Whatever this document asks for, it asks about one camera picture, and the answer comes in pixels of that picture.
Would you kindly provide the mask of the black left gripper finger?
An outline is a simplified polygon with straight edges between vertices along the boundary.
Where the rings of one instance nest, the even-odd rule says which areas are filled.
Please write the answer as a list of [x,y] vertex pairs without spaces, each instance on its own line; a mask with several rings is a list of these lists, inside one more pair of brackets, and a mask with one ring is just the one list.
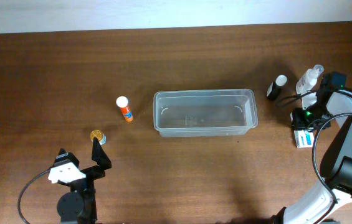
[[92,143],[92,160],[97,163],[99,167],[104,170],[112,168],[112,162],[102,149],[100,141],[94,137]]
[[78,168],[79,160],[76,158],[76,156],[71,152],[67,152],[63,148],[60,148],[59,153],[55,158],[53,167],[58,167],[69,162],[71,162],[76,168]]

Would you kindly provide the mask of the small gold-lidded jar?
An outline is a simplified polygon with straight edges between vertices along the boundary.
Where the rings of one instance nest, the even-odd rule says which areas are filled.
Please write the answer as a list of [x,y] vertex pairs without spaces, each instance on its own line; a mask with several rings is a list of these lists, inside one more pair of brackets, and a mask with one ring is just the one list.
[[106,143],[106,135],[101,130],[96,129],[90,133],[91,141],[93,141],[95,138],[98,139],[100,145],[103,145]]

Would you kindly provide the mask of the white blue medicine box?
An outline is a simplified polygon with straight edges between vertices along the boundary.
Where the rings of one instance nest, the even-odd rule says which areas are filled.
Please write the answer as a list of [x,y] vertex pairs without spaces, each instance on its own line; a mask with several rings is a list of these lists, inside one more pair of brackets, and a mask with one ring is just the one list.
[[314,135],[312,132],[307,130],[295,130],[295,144],[299,148],[311,148],[313,147]]

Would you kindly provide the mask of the white spray bottle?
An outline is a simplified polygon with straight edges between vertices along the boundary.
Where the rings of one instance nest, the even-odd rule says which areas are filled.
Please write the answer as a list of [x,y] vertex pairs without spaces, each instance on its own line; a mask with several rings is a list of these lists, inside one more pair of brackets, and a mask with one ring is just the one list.
[[[315,65],[313,68],[309,68],[296,84],[297,94],[304,95],[309,93],[316,85],[318,77],[323,71],[324,68],[322,65]],[[316,103],[316,93],[311,92],[309,95],[302,97],[301,100],[302,108],[306,110],[308,107]]]

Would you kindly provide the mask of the black bottle white cap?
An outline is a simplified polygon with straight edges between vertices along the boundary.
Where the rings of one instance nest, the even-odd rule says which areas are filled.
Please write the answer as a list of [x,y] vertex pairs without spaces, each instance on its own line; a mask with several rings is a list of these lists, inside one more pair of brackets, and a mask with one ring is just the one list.
[[281,90],[282,87],[287,83],[287,77],[285,75],[279,75],[269,86],[267,89],[267,99],[270,101],[275,100]]

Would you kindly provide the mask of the orange effervescent tablet tube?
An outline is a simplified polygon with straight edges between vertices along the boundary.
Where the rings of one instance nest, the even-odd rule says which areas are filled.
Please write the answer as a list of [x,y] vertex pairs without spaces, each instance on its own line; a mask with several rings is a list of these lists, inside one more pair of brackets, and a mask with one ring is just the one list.
[[124,119],[127,122],[133,121],[133,115],[128,105],[128,98],[125,96],[119,96],[116,100],[117,107],[121,110]]

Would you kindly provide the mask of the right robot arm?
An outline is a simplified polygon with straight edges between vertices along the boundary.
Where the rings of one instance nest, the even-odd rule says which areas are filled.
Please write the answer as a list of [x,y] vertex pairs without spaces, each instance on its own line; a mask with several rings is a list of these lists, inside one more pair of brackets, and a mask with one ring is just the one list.
[[[316,149],[321,132],[332,121],[340,130],[321,162],[313,164],[317,183],[270,221],[325,223],[335,210],[352,202],[352,89],[342,73],[308,70],[296,91],[277,104],[302,102],[290,115],[298,147]],[[164,137],[243,135],[258,123],[249,89],[160,91],[153,101],[154,127]]]

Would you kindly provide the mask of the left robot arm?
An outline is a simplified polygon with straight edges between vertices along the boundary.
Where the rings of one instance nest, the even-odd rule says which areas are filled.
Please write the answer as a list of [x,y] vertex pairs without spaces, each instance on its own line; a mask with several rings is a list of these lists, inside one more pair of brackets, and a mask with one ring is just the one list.
[[98,165],[80,170],[78,165],[78,159],[71,152],[61,149],[49,171],[48,179],[53,184],[70,188],[57,203],[61,223],[97,221],[94,181],[105,177],[105,170]]

